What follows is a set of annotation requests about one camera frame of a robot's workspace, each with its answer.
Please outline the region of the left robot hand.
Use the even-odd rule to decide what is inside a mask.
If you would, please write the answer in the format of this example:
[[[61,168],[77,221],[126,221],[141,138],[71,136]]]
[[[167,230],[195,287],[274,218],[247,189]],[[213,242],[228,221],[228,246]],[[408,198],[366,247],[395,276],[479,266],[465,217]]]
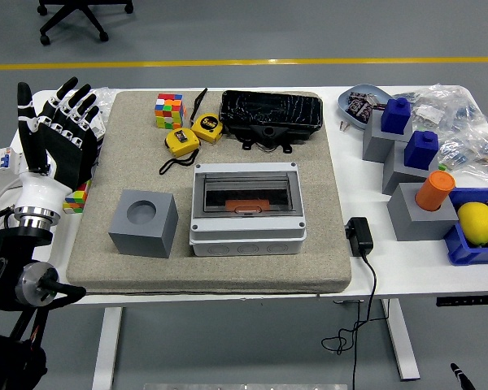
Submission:
[[[18,133],[24,156],[22,192],[15,207],[60,212],[64,198],[92,176],[98,140],[91,122],[96,96],[78,79],[64,83],[37,113],[29,85],[17,86]]]

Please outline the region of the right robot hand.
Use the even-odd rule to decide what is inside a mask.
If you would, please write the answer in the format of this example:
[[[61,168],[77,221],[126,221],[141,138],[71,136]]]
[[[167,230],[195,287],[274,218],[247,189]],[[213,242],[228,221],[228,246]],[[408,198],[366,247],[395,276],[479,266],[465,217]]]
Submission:
[[[460,382],[460,387],[462,390],[475,390],[475,387],[471,380],[455,363],[451,363],[450,367],[455,377]]]

